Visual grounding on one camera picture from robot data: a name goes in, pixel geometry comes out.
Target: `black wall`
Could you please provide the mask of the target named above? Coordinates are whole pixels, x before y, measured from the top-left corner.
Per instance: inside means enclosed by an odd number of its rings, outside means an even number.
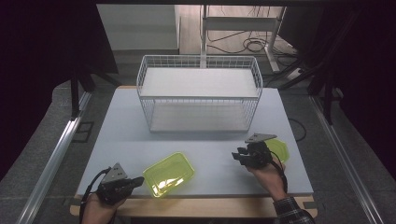
[[[118,73],[96,5],[1,3],[0,178],[45,116],[53,89],[76,70],[87,73],[84,64]]]
[[[382,2],[361,12],[333,69],[347,117],[396,179],[396,6]]]

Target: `white shelf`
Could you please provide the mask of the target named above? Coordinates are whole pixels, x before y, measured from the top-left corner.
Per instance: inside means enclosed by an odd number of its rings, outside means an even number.
[[[150,67],[141,97],[258,98],[250,69]]]

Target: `person's arm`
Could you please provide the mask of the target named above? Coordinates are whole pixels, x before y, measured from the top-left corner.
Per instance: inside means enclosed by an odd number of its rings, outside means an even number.
[[[102,203],[98,196],[93,193],[88,197],[87,205],[85,207],[84,216],[82,217],[82,224],[107,224],[125,200],[122,200],[114,205]]]
[[[294,198],[289,197],[283,190],[283,182],[280,178],[277,169],[272,164],[261,169],[247,169],[256,176],[259,183],[265,188],[274,200],[274,207],[277,213],[277,218],[280,224],[283,223],[298,223],[298,224],[312,224],[315,223],[311,215],[300,208]]]

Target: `white tabletop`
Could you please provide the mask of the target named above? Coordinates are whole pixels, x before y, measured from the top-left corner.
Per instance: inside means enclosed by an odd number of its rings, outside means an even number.
[[[235,161],[232,152],[245,147],[254,133],[272,133],[288,145],[285,162],[289,193],[313,193],[304,164],[294,140],[279,93],[263,89],[248,133],[151,133],[136,89],[117,89],[106,114],[90,160],[78,187],[82,195],[92,179],[103,169],[119,162],[131,178],[141,176],[155,162],[182,152],[195,170],[191,181],[167,197],[246,197],[268,195],[255,177]],[[146,185],[134,196],[149,197]]]

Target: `hand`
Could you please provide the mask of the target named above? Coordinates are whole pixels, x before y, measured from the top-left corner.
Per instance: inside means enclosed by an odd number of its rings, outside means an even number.
[[[283,163],[281,164],[278,159],[274,159],[274,161],[279,167],[282,166],[285,169],[285,165]],[[275,202],[287,197],[285,190],[283,190],[282,179],[273,164],[268,164],[261,169],[247,167],[247,170],[256,176],[259,183],[270,193]]]
[[[93,193],[88,197],[87,204],[82,218],[83,224],[107,224],[117,209],[125,203],[122,200],[114,205],[102,203],[98,196]]]

